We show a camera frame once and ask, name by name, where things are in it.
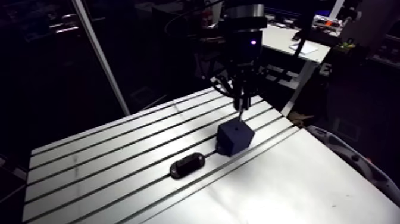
white table surface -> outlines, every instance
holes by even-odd
[[[157,223],[199,215],[203,223],[264,223],[266,209],[273,211],[267,220],[399,223],[386,196],[260,97],[243,114],[255,131],[249,149],[216,154],[218,125],[236,116],[232,99],[209,88],[33,150],[23,220],[142,223],[165,210]],[[170,165],[194,152],[207,155],[205,166],[169,177]],[[186,197],[177,217],[171,206]]]
[[[400,209],[302,129],[145,223],[396,224]]]
[[[292,41],[292,38],[296,34],[297,30],[279,28],[277,26],[270,24],[268,25],[267,28],[261,30],[262,30],[263,46],[289,55],[293,55],[295,53],[295,51],[290,49],[289,46],[294,43]],[[315,61],[316,63],[321,63],[325,59],[328,52],[330,51],[329,46],[325,46],[312,41],[306,41],[306,43],[318,48],[318,50],[311,52],[309,54],[300,54],[299,58]]]

paper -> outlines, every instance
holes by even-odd
[[[297,46],[299,45],[299,43],[295,43],[292,44],[291,46],[289,46],[290,49],[292,50],[297,50]],[[317,51],[318,48],[316,46],[311,46],[310,44],[304,43],[303,48],[301,49],[301,54],[309,54],[311,52]]]

black oval object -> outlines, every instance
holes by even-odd
[[[202,168],[205,159],[201,153],[193,153],[187,157],[176,161],[170,167],[170,175],[173,179],[180,179],[190,173]]]

cable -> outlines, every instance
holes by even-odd
[[[297,46],[295,53],[293,54],[293,57],[292,57],[293,60],[295,60],[296,58],[299,57],[301,49],[303,48],[304,43],[307,40],[308,35],[310,34],[310,31],[311,31],[311,28],[312,28],[313,22],[314,22],[314,15],[315,15],[315,10],[310,9],[310,11],[308,12],[308,15],[305,19],[305,24],[309,24],[309,26],[306,26],[301,31],[302,32],[301,40],[299,42],[299,45]],[[285,69],[283,69],[283,71],[278,75],[278,77],[276,77],[274,83],[278,83],[282,79],[282,77],[286,75],[287,72],[288,72],[288,67],[286,66]]]
[[[213,3],[204,5],[204,6],[200,7],[200,8],[194,8],[194,9],[189,10],[189,11],[187,11],[187,12],[181,14],[181,15],[178,15],[177,17],[173,18],[172,20],[170,20],[170,21],[165,25],[165,27],[164,27],[164,32],[165,32],[165,34],[166,34],[167,36],[173,36],[173,35],[171,35],[171,34],[168,32],[168,26],[169,26],[171,23],[173,23],[175,20],[177,20],[177,19],[179,19],[179,18],[182,18],[182,17],[184,17],[184,16],[186,16],[186,15],[188,15],[188,14],[190,14],[190,13],[194,13],[195,11],[203,10],[203,9],[205,9],[205,8],[207,8],[207,7],[216,5],[216,4],[218,4],[218,3],[220,3],[220,2],[223,2],[223,1],[224,1],[224,0],[217,0],[217,1],[213,2]],[[174,37],[176,37],[176,38],[186,38],[186,37],[188,37],[188,36],[174,36]]]

black cube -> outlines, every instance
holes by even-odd
[[[248,148],[254,131],[237,117],[218,126],[216,150],[221,155],[233,156]]]

